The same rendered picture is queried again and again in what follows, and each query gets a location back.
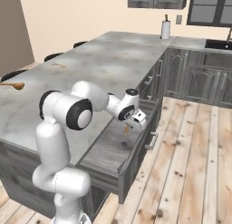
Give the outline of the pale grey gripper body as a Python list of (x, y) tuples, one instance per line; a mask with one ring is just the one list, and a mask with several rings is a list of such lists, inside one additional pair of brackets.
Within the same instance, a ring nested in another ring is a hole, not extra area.
[(138, 119), (131, 119), (130, 128), (133, 131), (144, 131), (147, 125), (147, 121), (145, 119), (139, 121)]

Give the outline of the open grey drawer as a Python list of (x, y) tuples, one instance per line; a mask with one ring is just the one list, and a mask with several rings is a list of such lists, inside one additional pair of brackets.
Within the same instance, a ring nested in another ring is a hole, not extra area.
[(91, 146), (79, 168), (91, 175), (92, 185), (119, 196), (123, 204), (135, 181), (140, 165), (147, 153), (145, 141), (158, 127), (162, 99), (156, 102), (140, 99), (140, 109), (147, 115), (147, 126), (137, 133), (132, 129), (124, 134), (125, 123), (111, 119)]

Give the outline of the closed grey drawer front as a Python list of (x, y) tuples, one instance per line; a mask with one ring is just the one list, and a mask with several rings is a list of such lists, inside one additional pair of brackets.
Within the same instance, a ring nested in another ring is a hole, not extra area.
[(146, 76), (142, 79), (139, 85), (140, 94), (143, 94), (152, 84), (155, 77), (155, 66), (149, 70)]

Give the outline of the narrow grey cupboard door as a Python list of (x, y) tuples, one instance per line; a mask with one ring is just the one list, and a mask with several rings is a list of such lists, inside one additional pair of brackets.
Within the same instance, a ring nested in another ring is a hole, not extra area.
[(156, 99), (159, 99), (161, 93), (162, 75), (163, 75), (163, 64), (165, 55), (163, 54), (160, 59), (163, 60), (162, 67), (158, 68), (158, 62), (156, 66)]

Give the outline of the grey base cupboard run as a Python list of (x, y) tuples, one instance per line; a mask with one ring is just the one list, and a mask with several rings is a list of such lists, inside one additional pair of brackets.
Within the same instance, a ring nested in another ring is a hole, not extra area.
[(166, 96), (232, 109), (232, 54), (170, 47), (165, 69)]

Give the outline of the white paper towel roll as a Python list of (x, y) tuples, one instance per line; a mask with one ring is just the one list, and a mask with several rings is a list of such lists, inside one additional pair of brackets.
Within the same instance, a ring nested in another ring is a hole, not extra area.
[(160, 38), (162, 40), (170, 39), (170, 20), (168, 15), (165, 15), (165, 20), (162, 22)]

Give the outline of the black stool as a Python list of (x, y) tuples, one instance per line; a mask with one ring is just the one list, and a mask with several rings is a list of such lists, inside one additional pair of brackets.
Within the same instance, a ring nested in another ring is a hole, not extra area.
[(79, 47), (79, 46), (81, 46), (81, 45), (83, 45), (83, 44), (86, 44), (87, 42), (88, 42), (88, 41), (81, 41), (81, 42), (75, 43), (75, 44), (73, 45), (73, 48)]
[(57, 56), (59, 56), (59, 55), (61, 55), (61, 54), (63, 54), (63, 53), (49, 54), (49, 55), (47, 55), (47, 56), (43, 59), (43, 61), (44, 61), (44, 62), (50, 61), (50, 60), (52, 60), (53, 58), (55, 58), (55, 57), (57, 57)]
[(15, 77), (16, 75), (18, 75), (18, 74), (20, 74), (20, 73), (24, 73), (24, 72), (26, 72), (26, 71), (28, 71), (28, 70), (29, 70), (29, 69), (23, 69), (23, 70), (17, 70), (17, 71), (15, 71), (15, 72), (10, 72), (10, 73), (4, 75), (4, 76), (1, 78), (1, 83), (4, 82), (4, 81), (6, 81), (6, 80), (9, 80), (9, 79)]

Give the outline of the black sink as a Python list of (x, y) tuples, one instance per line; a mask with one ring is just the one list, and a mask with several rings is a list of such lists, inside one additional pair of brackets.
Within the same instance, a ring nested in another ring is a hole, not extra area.
[(232, 42), (207, 39), (207, 41), (205, 43), (205, 47), (211, 48), (211, 49), (231, 50), (232, 51)]

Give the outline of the grey island cupboard body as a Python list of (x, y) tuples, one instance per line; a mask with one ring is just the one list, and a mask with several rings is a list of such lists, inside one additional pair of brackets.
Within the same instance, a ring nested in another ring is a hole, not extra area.
[(36, 188), (32, 182), (35, 168), (40, 164), (37, 154), (0, 141), (0, 179), (8, 196), (47, 218), (55, 214), (54, 194)]

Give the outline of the wooden spoon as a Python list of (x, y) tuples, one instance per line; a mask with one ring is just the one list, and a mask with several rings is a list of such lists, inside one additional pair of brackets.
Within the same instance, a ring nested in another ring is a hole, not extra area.
[(16, 90), (22, 90), (24, 88), (24, 83), (0, 83), (0, 86), (12, 86)]

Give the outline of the dark framed window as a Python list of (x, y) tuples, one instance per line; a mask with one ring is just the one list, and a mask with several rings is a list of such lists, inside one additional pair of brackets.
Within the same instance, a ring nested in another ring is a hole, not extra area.
[(232, 27), (232, 0), (190, 0), (187, 25)]

